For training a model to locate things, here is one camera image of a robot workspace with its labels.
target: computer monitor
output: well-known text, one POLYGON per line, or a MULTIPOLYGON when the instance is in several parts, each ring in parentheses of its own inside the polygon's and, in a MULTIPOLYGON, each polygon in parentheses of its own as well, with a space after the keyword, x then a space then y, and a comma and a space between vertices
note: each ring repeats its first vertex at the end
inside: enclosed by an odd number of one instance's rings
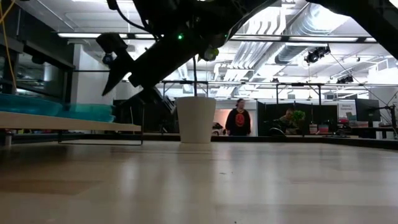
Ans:
POLYGON ((381 121, 378 100, 355 99, 357 121, 381 121))

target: person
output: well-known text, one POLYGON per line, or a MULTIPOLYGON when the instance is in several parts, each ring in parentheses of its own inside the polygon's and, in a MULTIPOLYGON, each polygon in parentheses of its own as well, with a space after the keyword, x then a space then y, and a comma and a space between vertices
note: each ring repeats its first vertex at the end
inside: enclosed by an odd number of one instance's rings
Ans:
POLYGON ((293 122, 293 109, 287 109, 286 114, 279 118, 279 121, 286 126, 285 134, 296 134, 296 125, 293 122))
POLYGON ((244 109, 245 102, 238 99, 236 108, 229 112, 225 128, 229 136, 248 136, 251 133, 250 115, 244 109))

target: white flower pot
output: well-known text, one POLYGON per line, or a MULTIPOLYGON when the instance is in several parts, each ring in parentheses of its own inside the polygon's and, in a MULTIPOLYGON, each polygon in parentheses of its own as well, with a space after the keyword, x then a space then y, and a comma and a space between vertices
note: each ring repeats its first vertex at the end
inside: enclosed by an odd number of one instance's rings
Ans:
POLYGON ((216 100, 207 97, 177 98, 182 143, 210 143, 216 100))

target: black shirt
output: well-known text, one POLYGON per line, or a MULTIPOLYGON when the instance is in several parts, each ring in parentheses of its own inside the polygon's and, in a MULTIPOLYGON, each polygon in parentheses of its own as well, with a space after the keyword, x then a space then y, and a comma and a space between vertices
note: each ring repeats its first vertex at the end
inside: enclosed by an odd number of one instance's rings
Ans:
POLYGON ((247 136, 251 133, 250 130, 250 115, 246 110, 242 113, 237 109, 229 112, 226 120, 225 128, 230 131, 232 136, 247 136))

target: wooden floor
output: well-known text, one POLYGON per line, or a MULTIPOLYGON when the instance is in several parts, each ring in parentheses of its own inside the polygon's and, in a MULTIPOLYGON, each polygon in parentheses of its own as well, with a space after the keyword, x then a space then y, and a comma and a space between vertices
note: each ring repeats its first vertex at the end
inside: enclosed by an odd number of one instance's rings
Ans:
POLYGON ((145 142, 0 154, 1 223, 398 223, 398 153, 145 142))

